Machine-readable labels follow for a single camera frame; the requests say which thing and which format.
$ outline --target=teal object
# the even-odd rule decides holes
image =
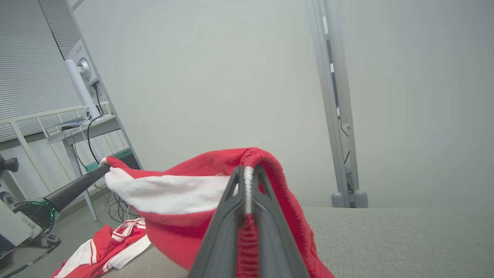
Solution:
[[[109,155],[109,156],[112,156],[112,157],[115,157],[115,158],[117,158],[119,160],[122,160],[124,157],[127,157],[129,155],[132,155],[132,151],[130,150],[130,148],[126,148],[126,149],[123,149],[123,150],[121,150],[121,151],[119,151],[117,153],[114,153],[112,155]],[[86,165],[86,168],[87,168],[87,171],[88,172],[90,172],[90,171],[92,171],[92,170],[94,170],[94,169],[96,169],[98,167],[99,167],[99,164],[96,163],[96,162],[93,162],[93,163],[91,163],[89,165]]]

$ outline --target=white railing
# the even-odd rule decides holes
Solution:
[[[101,105],[105,106],[106,111],[108,111],[110,113],[110,107],[109,107],[109,104],[107,101],[102,101]],[[32,165],[34,166],[36,173],[39,175],[44,187],[47,189],[48,192],[51,192],[52,189],[50,189],[50,187],[48,186],[49,178],[47,175],[49,172],[46,171],[46,169],[45,169],[46,163],[43,163],[42,160],[39,157],[37,157],[37,155],[31,150],[31,147],[28,145],[26,139],[24,138],[24,135],[22,134],[22,132],[19,128],[18,122],[35,119],[37,121],[38,125],[40,126],[40,129],[43,132],[45,138],[47,138],[48,132],[46,131],[46,128],[43,126],[43,124],[41,122],[41,119],[40,119],[41,117],[56,115],[58,117],[59,121],[63,122],[62,117],[60,116],[61,113],[74,111],[75,114],[78,117],[80,117],[78,110],[81,110],[81,109],[82,109],[81,105],[76,105],[76,106],[53,109],[53,110],[49,110],[49,111],[37,112],[37,113],[32,113],[32,114],[27,114],[27,115],[22,115],[22,116],[16,116],[16,117],[11,117],[11,118],[6,118],[6,119],[0,119],[0,125],[9,124],[11,126],[12,130],[15,133],[15,136],[19,140],[21,146],[23,147],[24,151],[26,152],[27,157],[29,158]],[[108,148],[112,152],[118,151],[118,150],[116,150],[112,141],[108,139],[107,135],[103,135],[103,137],[106,141],[106,144],[108,145]],[[126,146],[127,145],[126,140],[122,137],[121,133],[119,133],[119,138],[120,138],[120,141],[122,142],[122,145]],[[62,159],[59,157],[59,154],[55,151],[55,148],[53,147],[53,145],[49,145],[49,146],[51,147],[51,150],[55,154],[57,162],[61,165],[61,168],[63,169],[64,174],[67,176],[68,180],[71,180],[71,175],[69,173],[72,171],[72,169],[70,169],[70,168],[66,169],[65,167],[67,165],[64,165],[64,163],[62,163]],[[29,198],[28,194],[26,194],[23,187],[20,186],[19,184],[17,184],[17,186],[19,187],[19,190],[24,195],[24,197]]]

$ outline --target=white cylinder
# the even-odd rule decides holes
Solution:
[[[70,79],[72,80],[72,84],[76,89],[77,96],[79,97],[79,100],[82,102],[84,109],[87,112],[89,112],[92,119],[98,117],[100,115],[99,111],[96,108],[96,105],[94,105],[94,102],[92,101],[91,95],[87,90],[84,80],[82,80],[81,74],[79,73],[79,70],[77,69],[74,60],[71,59],[65,60],[65,67],[67,67],[67,71],[69,72]]]

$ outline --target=desk leg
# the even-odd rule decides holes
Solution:
[[[76,151],[74,149],[74,146],[68,144],[67,140],[63,140],[63,145],[65,147],[65,151],[67,152],[67,155],[69,156],[70,164],[72,165],[72,169],[76,174],[76,178],[82,177],[82,170],[77,160],[77,157],[75,156]],[[91,199],[89,199],[89,191],[86,189],[83,195],[84,195],[84,199],[86,200],[89,211],[93,216],[93,219],[95,221],[98,221],[98,217],[96,216],[96,212],[94,211],[94,207],[92,206]]]

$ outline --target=gray floor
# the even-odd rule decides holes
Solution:
[[[96,222],[93,220],[91,213],[86,206],[59,221],[51,233],[59,236],[62,243],[46,258],[21,271],[17,275],[14,275],[13,278],[50,277],[55,270],[62,266],[62,263],[67,260],[81,244],[92,238],[94,233],[103,228],[103,226],[110,225],[112,228],[118,227],[120,223],[112,220],[105,212],[105,201],[106,199],[103,196],[93,202],[96,215],[99,218]],[[9,269],[2,271],[2,273],[0,273],[0,277],[3,277],[27,262],[34,260],[45,251],[46,250],[34,248],[24,248],[18,250],[14,260],[15,264]]]

